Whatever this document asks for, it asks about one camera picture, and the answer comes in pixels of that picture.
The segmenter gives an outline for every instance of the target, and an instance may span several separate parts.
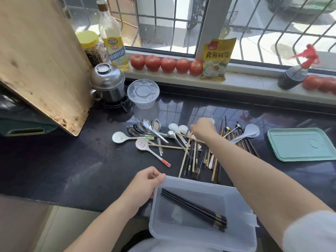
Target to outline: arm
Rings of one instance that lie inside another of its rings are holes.
[[[111,252],[121,231],[155,187],[166,179],[153,166],[137,173],[124,193],[97,217],[64,252]]]
[[[206,118],[191,125],[191,131],[208,145],[280,247],[292,222],[314,211],[333,211],[283,172],[222,138]]]

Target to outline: yellow bottle label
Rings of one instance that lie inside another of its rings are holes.
[[[125,47],[121,37],[108,37],[104,38],[103,41],[113,65],[128,65]]]

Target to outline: person's left hand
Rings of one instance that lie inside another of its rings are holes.
[[[120,196],[128,207],[132,217],[144,205],[154,189],[166,180],[166,174],[160,173],[154,166],[139,171],[126,190]]]

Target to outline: window sill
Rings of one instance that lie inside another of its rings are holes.
[[[227,72],[225,74],[225,81],[213,81],[201,80],[199,76],[195,77],[190,74],[179,74],[176,71],[171,74],[166,74],[162,72],[161,69],[158,72],[149,72],[146,68],[137,71],[130,66],[130,70],[125,72],[125,76],[130,79],[149,79],[161,83],[256,94],[336,106],[336,96],[331,93],[307,91],[302,88],[301,85],[285,91],[278,87],[278,80],[276,78],[253,76],[242,73]]]

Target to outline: pot lid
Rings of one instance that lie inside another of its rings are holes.
[[[90,84],[93,88],[108,91],[121,86],[125,81],[124,73],[115,65],[100,63],[93,68]]]

